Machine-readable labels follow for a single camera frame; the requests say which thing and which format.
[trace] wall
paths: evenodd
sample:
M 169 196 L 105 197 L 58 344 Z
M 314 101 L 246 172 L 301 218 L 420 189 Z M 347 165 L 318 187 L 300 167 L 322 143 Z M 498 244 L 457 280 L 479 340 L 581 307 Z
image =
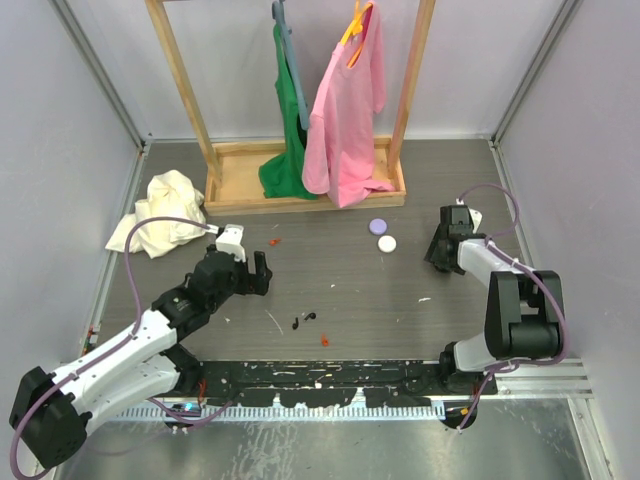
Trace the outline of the wall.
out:
M 143 0 L 69 0 L 141 131 L 193 138 Z M 379 0 L 395 122 L 418 0 Z M 561 0 L 440 0 L 408 127 L 414 137 L 492 134 Z M 352 0 L 287 0 L 308 103 L 353 16 Z M 271 0 L 166 4 L 212 137 L 282 136 Z
M 626 478 L 640 470 L 639 21 L 636 0 L 583 2 L 503 142 Z
M 20 377 L 37 365 L 53 369 L 79 351 L 136 147 L 49 2 L 0 0 L 0 7 L 0 452 L 6 459 Z M 12 478 L 7 461 L 0 478 Z

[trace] purple disc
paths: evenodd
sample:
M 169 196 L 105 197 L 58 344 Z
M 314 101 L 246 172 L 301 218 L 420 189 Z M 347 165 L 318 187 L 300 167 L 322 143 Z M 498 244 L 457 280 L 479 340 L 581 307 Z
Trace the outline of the purple disc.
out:
M 381 218 L 374 218 L 369 223 L 369 231 L 374 235 L 382 235 L 387 231 L 387 222 Z

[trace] green shirt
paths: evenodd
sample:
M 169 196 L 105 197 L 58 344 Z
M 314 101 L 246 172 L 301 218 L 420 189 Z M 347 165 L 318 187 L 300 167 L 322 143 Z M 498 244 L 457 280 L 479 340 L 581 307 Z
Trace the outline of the green shirt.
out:
M 280 111 L 284 123 L 286 151 L 262 165 L 258 175 L 264 187 L 264 196 L 266 198 L 299 197 L 314 200 L 316 196 L 309 193 L 302 184 L 305 148 L 303 142 L 306 143 L 306 132 L 299 126 L 298 99 L 291 80 L 289 66 L 282 51 L 282 40 L 278 25 L 273 27 L 273 38 L 276 42 L 276 56 L 278 59 L 276 91 L 278 92 L 278 101 L 280 102 Z

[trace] robotic arm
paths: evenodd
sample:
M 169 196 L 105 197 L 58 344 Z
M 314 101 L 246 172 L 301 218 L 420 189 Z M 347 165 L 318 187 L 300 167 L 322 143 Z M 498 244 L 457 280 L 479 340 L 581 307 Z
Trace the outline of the robotic arm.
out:
M 555 357 L 563 346 L 563 331 L 549 299 L 528 275 L 495 253 L 486 235 L 475 233 L 472 213 L 461 204 L 441 207 L 440 224 L 425 257 L 440 272 L 470 272 L 489 291 L 484 332 L 451 343 L 440 354 L 445 382 L 456 374 L 482 373 L 498 361 Z M 562 309 L 560 277 L 526 268 Z
M 266 295 L 269 290 L 272 273 L 265 254 L 254 253 L 256 273 L 249 273 L 242 234 L 242 226 L 227 225 L 193 273 L 143 313 L 131 341 L 76 376 L 36 411 L 21 438 L 43 467 L 71 458 L 89 435 L 126 408 L 165 392 L 194 390 L 202 377 L 200 362 L 180 342 L 205 326 L 233 294 Z M 31 406 L 61 379 L 130 335 L 131 328 L 127 328 L 50 374 L 36 367 L 24 375 L 11 411 L 11 426 L 15 429 Z

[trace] gray hanger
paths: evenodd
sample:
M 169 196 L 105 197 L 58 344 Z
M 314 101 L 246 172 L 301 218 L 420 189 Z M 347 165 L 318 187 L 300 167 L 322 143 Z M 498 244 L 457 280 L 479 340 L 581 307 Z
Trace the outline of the gray hanger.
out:
M 304 99 L 304 92 L 302 91 L 302 85 L 300 84 L 300 76 L 298 75 L 298 62 L 296 62 L 296 55 L 293 52 L 293 45 L 291 45 L 291 37 L 289 33 L 291 30 L 284 21 L 284 0 L 275 0 L 271 4 L 271 16 L 274 18 L 278 27 L 280 27 L 280 34 L 284 41 L 284 54 L 289 64 L 289 71 L 291 72 L 291 80 L 293 80 L 293 87 L 296 90 L 296 97 L 298 97 L 298 111 L 300 113 L 300 126 L 303 130 L 309 130 L 309 111 L 307 110 L 307 102 Z

